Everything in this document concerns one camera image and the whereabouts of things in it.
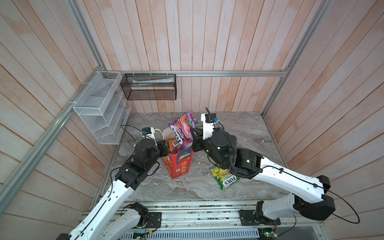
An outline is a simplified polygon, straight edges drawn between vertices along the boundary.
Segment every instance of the marble pattern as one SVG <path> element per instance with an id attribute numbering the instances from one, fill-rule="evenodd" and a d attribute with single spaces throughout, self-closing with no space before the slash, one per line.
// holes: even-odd
<path id="1" fill-rule="evenodd" d="M 168 127 L 168 123 L 182 115 L 183 113 L 134 113 L 130 115 L 127 124 L 139 129 L 152 126 L 163 130 Z M 237 137 L 238 147 L 259 152 L 271 161 L 282 165 L 276 146 L 259 113 L 217 113 L 217 117 L 224 125 L 225 131 Z M 200 119 L 200 114 L 195 113 L 195 118 Z M 141 139 L 138 130 L 132 127 L 126 129 L 137 141 Z M 126 161 L 133 151 L 133 145 L 132 137 L 125 133 L 114 168 Z M 129 200 L 276 199 L 288 194 L 287 191 L 279 187 L 253 179 L 240 179 L 228 188 L 221 190 L 210 172 L 212 164 L 203 151 L 194 153 L 189 173 L 175 179 L 171 179 L 162 159 L 159 159 L 159 163 L 158 171 L 145 179 L 135 193 L 129 197 Z"/>

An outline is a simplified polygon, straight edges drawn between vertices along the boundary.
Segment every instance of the black mesh basket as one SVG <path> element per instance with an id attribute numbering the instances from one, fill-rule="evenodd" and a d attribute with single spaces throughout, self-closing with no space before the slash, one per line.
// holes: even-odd
<path id="1" fill-rule="evenodd" d="M 127 100 L 176 100 L 175 74 L 126 73 L 120 85 Z"/>

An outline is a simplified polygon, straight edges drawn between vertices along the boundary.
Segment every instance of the wooden wall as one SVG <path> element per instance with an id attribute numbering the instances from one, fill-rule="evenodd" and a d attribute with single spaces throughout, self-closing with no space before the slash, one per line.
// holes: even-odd
<path id="1" fill-rule="evenodd" d="M 1 0 L 0 31 L 2 185 L 97 64 L 64 0 Z M 0 238 L 73 229 L 110 152 L 73 116 L 1 216 Z"/>
<path id="2" fill-rule="evenodd" d="M 266 115 L 290 169 L 328 176 L 359 213 L 329 217 L 333 239 L 384 237 L 383 13 L 383 0 L 335 1 Z"/>
<path id="3" fill-rule="evenodd" d="M 279 70 L 320 0 L 78 0 L 108 70 Z M 279 78 L 177 78 L 137 112 L 262 112 Z"/>

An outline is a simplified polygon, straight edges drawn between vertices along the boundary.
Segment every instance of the candy bag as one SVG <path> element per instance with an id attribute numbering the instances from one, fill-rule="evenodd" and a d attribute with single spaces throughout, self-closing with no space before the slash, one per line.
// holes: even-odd
<path id="1" fill-rule="evenodd" d="M 182 149 L 184 149 L 189 143 L 193 141 L 190 128 L 195 127 L 195 119 L 193 118 L 192 111 L 187 112 L 180 119 L 168 125 L 176 135 L 176 138 L 180 142 Z"/>
<path id="2" fill-rule="evenodd" d="M 239 177 L 236 177 L 235 175 L 230 173 L 229 169 L 213 167 L 211 168 L 211 172 L 215 177 L 216 181 L 219 183 L 221 189 L 227 188 L 229 185 L 240 179 Z"/>
<path id="3" fill-rule="evenodd" d="M 181 144 L 176 138 L 169 139 L 168 145 L 169 145 L 169 152 L 171 154 L 176 154 L 182 150 Z"/>

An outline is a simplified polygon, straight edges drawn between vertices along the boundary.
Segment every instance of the green candy bag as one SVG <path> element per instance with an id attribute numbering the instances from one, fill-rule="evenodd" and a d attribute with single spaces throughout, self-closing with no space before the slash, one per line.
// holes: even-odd
<path id="1" fill-rule="evenodd" d="M 229 185 L 240 179 L 239 177 L 230 173 L 229 169 L 213 167 L 211 168 L 211 172 L 216 181 L 219 183 L 221 189 L 227 188 Z"/>

